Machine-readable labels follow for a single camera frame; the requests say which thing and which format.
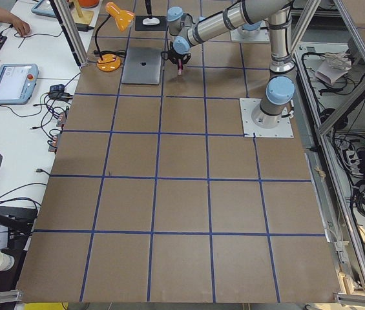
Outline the person's hand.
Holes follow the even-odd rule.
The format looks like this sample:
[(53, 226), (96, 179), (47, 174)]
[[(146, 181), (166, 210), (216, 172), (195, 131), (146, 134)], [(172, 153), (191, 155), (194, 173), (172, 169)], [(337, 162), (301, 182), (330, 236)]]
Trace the person's hand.
[(10, 24), (15, 28), (20, 36), (25, 37), (30, 34), (30, 25), (22, 19), (14, 17)]

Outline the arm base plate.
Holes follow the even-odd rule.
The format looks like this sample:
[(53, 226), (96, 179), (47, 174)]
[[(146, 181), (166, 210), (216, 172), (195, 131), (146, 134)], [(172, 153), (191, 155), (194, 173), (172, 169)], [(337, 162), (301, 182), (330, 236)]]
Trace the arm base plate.
[(287, 107), (280, 115), (268, 116), (260, 110), (260, 98), (240, 98), (243, 133), (249, 138), (294, 138)]
[(269, 31), (266, 26), (258, 27), (256, 30), (245, 30), (237, 28), (230, 31), (231, 41), (235, 43), (268, 44)]

